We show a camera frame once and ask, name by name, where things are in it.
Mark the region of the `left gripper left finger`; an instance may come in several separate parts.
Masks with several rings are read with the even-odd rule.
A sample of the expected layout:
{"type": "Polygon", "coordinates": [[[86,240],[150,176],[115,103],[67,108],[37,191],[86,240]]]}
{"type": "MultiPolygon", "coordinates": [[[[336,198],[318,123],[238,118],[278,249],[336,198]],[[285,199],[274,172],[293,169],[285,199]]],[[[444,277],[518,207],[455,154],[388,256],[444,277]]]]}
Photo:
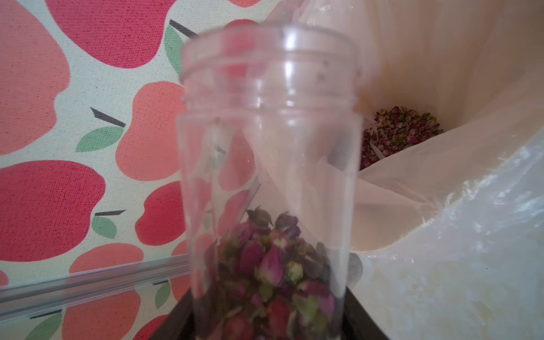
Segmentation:
{"type": "Polygon", "coordinates": [[[193,297],[189,290],[174,309],[167,315],[166,320],[150,337],[151,340],[195,340],[195,322],[193,297]]]}

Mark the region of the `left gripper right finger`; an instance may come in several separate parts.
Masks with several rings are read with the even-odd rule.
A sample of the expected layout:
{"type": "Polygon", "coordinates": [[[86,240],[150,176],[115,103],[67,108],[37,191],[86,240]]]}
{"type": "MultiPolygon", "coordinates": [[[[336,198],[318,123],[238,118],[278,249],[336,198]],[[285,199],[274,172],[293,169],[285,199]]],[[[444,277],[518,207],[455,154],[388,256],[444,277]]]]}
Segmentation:
{"type": "Polygon", "coordinates": [[[342,339],[389,340],[349,288],[347,288],[344,298],[342,339]]]}

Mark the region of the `clear tea jar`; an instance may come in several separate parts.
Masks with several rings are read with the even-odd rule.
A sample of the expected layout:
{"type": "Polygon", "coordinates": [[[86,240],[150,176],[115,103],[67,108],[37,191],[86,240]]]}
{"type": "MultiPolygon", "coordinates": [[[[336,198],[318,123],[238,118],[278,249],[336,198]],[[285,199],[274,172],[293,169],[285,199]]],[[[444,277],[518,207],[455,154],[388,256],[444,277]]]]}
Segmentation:
{"type": "MultiPolygon", "coordinates": [[[[357,51],[302,24],[209,31],[181,51],[187,111],[178,119],[181,192],[197,339],[210,270],[206,250],[260,207],[299,219],[323,243],[334,293],[347,290],[362,119],[354,112],[357,51]]],[[[341,326],[344,302],[341,311],[341,326]]]]}

